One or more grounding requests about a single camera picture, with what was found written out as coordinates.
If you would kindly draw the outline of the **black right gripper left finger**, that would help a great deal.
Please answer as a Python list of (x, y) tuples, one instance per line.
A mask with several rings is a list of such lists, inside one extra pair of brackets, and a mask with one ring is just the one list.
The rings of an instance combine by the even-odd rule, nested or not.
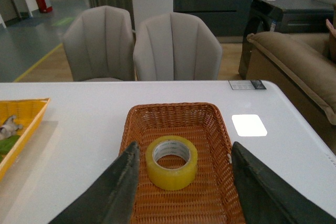
[(129, 223), (139, 182), (140, 149), (131, 144), (51, 223)]

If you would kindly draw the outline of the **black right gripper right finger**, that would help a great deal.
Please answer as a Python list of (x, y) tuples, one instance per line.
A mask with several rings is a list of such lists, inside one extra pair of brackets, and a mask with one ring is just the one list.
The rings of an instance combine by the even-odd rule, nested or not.
[(335, 223), (238, 142), (232, 147), (234, 184), (247, 223)]

